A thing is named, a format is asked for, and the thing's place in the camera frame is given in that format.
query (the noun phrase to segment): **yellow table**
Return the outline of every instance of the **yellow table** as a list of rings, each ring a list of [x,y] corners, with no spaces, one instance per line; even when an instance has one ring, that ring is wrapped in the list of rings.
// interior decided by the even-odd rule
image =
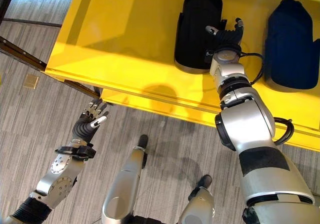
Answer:
[[[215,126],[219,97],[209,74],[192,75],[174,65],[179,12],[184,0],[73,0],[45,73],[102,87],[105,101]],[[233,29],[244,21],[244,52],[262,53],[267,18],[281,0],[223,0],[222,17]],[[320,37],[320,0],[299,0]],[[241,59],[252,80],[256,57]],[[284,93],[254,85],[275,117],[291,118],[289,144],[320,151],[320,84]],[[276,138],[284,133],[277,126]]]

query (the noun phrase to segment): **floor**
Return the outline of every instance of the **floor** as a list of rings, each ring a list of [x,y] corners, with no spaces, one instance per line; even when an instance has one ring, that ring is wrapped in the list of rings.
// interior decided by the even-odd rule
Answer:
[[[13,0],[6,17],[62,23],[71,0]],[[0,35],[47,62],[59,28],[4,21]],[[22,87],[26,74],[39,76],[35,90]],[[71,129],[91,100],[0,53],[0,214],[12,214],[71,138]],[[109,118],[92,140],[97,154],[86,163],[74,189],[46,224],[99,223],[103,201],[117,171],[141,134],[149,136],[136,215],[176,223],[187,197],[204,174],[213,177],[215,224],[243,223],[245,207],[236,153],[223,147],[216,129],[144,112],[109,106]],[[280,147],[320,193],[320,153]]]

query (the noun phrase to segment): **navy blue bag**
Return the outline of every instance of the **navy blue bag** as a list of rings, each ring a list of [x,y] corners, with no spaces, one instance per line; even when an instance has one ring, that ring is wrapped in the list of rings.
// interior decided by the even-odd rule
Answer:
[[[268,20],[264,77],[269,86],[312,89],[318,83],[320,39],[299,1],[282,0]]]

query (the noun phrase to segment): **black cable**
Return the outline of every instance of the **black cable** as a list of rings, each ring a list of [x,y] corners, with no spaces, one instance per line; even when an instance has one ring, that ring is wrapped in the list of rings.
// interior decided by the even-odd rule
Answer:
[[[261,69],[258,73],[258,75],[255,77],[255,79],[253,81],[250,82],[251,85],[255,84],[264,74],[264,56],[259,54],[259,53],[256,53],[256,52],[249,52],[249,53],[246,53],[246,52],[241,52],[241,58],[243,57],[248,57],[248,56],[255,56],[255,57],[259,57],[261,58],[262,62],[261,62]]]
[[[276,123],[282,123],[286,125],[286,131],[283,136],[274,142],[276,146],[279,146],[287,142],[292,137],[295,131],[295,126],[292,124],[292,119],[287,120],[281,117],[274,117],[273,119]]]

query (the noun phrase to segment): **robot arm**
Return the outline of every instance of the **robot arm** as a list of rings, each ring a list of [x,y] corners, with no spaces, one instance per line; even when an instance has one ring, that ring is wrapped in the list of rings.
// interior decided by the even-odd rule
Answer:
[[[215,117],[221,142],[239,156],[241,189],[248,206],[243,220],[247,224],[319,223],[320,210],[311,191],[272,140],[274,118],[252,88],[239,63],[240,53],[238,45],[224,45],[213,55],[210,74],[221,101],[221,113]]]
[[[84,168],[84,161],[95,156],[96,151],[90,144],[101,123],[107,120],[108,112],[99,114],[106,108],[102,100],[94,100],[84,109],[72,130],[72,140],[67,146],[61,146],[47,174],[38,182],[24,203],[10,215],[4,224],[41,224],[50,212],[68,196]]]

